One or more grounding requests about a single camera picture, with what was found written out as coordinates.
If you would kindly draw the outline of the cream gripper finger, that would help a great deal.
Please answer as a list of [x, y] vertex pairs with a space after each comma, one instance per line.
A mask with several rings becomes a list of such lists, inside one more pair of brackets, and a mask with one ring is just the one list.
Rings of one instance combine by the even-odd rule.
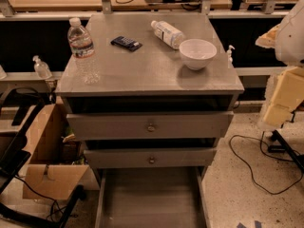
[[262, 121], [271, 127], [281, 127], [303, 102], [304, 68], [288, 67], [277, 76], [275, 91]]
[[272, 27], [256, 39], [256, 45], [261, 48], [274, 48], [276, 46], [276, 34], [279, 25]]

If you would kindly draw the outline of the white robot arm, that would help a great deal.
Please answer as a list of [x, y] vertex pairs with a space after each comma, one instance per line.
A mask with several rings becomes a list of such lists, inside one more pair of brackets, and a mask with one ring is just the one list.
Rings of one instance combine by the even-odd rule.
[[278, 25], [259, 36], [256, 45], [273, 48], [277, 60], [287, 66], [268, 80], [260, 111], [259, 127], [275, 130], [304, 102], [304, 0], [298, 0]]

